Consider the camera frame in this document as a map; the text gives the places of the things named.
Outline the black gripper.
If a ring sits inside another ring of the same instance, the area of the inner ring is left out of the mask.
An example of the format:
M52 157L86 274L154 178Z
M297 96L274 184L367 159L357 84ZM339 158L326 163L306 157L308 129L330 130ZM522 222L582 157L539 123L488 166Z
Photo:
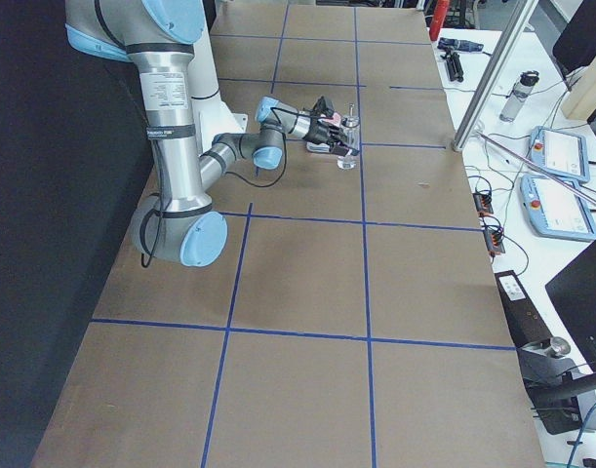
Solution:
M327 144L331 154L352 153L352 147L345 141L331 140L331 137L346 137L346 132L341 127L315 119L310 121L303 139L313 144Z

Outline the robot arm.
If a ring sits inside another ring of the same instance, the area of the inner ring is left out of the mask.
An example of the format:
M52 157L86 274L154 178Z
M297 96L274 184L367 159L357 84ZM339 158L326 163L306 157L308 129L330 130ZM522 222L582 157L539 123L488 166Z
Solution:
M259 129L248 132L246 116L231 112L221 98L199 1L69 1L65 12L74 49L130 62L139 71L159 185L131 221L145 261L204 267L219 257L228 228L209 189L233 163L245 159L273 170L288 137L324 144L341 157L357 154L326 98L297 110L264 97L256 113Z

